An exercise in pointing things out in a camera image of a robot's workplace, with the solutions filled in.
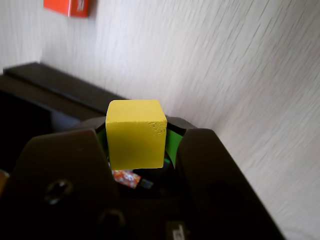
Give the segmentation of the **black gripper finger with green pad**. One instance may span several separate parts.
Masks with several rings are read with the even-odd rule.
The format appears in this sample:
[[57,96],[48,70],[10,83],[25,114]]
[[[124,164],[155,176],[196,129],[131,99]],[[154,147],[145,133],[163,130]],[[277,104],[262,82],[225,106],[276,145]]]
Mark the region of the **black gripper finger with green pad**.
[[282,240],[283,234],[216,133],[180,117],[175,169],[186,193],[195,240]]

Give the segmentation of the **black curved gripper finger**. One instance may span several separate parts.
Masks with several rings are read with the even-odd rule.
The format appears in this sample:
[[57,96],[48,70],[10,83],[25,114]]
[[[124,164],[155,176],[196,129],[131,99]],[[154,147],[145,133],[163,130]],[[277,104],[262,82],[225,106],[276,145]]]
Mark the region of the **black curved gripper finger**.
[[0,198],[3,240],[123,240],[126,220],[97,132],[105,118],[32,138]]

